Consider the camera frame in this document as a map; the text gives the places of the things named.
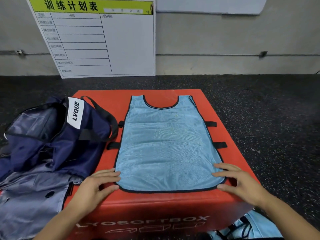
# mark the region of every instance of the hand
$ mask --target hand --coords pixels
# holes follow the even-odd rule
[[[118,185],[111,185],[103,190],[99,186],[105,183],[118,182],[120,172],[115,169],[98,171],[87,177],[79,186],[74,197],[68,204],[67,208],[72,208],[73,212],[78,213],[81,217],[92,212],[98,204],[110,195],[113,191],[119,189]]]
[[[237,186],[219,184],[217,188],[221,191],[233,193],[243,199],[245,202],[263,208],[268,198],[272,196],[264,187],[262,187],[249,173],[242,171],[239,167],[228,163],[215,163],[214,166],[228,171],[216,172],[214,177],[229,177],[237,180]]]

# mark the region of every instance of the navy blue bag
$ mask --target navy blue bag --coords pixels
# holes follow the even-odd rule
[[[0,180],[52,158],[52,171],[89,176],[98,165],[106,142],[118,135],[114,116],[87,97],[50,97],[46,104],[20,113],[7,127],[9,145],[2,149]]]

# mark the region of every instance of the bag label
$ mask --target bag label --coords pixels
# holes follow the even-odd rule
[[[66,118],[67,123],[74,128],[80,129],[84,107],[85,102],[83,100],[69,97],[68,116]]]

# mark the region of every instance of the light blue fabric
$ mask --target light blue fabric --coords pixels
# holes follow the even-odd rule
[[[250,224],[243,225],[243,222],[240,219],[236,220],[234,225],[236,227],[242,226],[229,234],[227,239],[241,239],[242,236],[247,236],[244,239],[282,238],[282,235],[276,225],[258,212],[251,210],[244,216]],[[223,236],[226,236],[230,232],[230,229],[227,227],[219,232],[221,232]],[[221,240],[216,231],[209,231],[208,233],[211,235],[213,240]]]
[[[51,172],[46,163],[10,174],[0,183],[0,240],[34,238],[62,210],[71,182],[82,179]]]
[[[178,104],[162,109],[132,96],[115,165],[123,189],[213,188],[224,181],[211,175],[220,171],[213,163],[221,161],[191,96],[179,96]]]

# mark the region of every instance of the finger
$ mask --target finger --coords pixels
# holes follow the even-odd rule
[[[99,200],[102,201],[104,198],[106,198],[108,195],[110,195],[112,192],[119,189],[119,185],[111,185],[100,192],[98,192]]]
[[[237,167],[236,165],[229,164],[229,163],[224,163],[224,162],[215,163],[214,167],[221,168],[221,169],[226,169],[226,170],[229,170],[229,171],[240,171],[241,170],[241,168]]]
[[[230,186],[230,185],[226,185],[226,184],[219,184],[217,186],[217,189],[221,190],[221,191],[228,192],[228,193],[233,193],[233,194],[235,194],[236,190],[237,190],[236,187],[233,187],[233,186]]]
[[[103,173],[99,173],[94,175],[93,177],[117,177],[120,175],[120,171],[118,172],[103,172]]]
[[[238,179],[240,171],[222,171],[212,173],[214,177],[228,177]]]
[[[114,172],[114,171],[115,171],[115,168],[100,170],[100,171],[98,171],[98,172],[95,172],[95,173],[92,174],[91,176],[94,176],[94,175],[97,175],[97,174],[100,174],[100,173],[107,173],[107,172]]]
[[[106,184],[106,183],[113,183],[118,182],[121,178],[120,177],[95,177],[97,180],[98,185]]]

